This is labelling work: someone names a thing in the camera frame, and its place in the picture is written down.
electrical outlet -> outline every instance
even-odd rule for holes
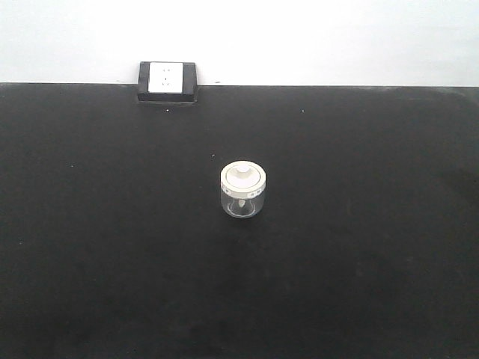
[[[154,93],[181,93],[183,90],[182,62],[151,62],[148,91]]]
[[[141,62],[138,101],[175,103],[196,101],[196,66],[193,62]]]

black table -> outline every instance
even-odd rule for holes
[[[479,358],[479,89],[3,84],[0,165],[0,358]]]

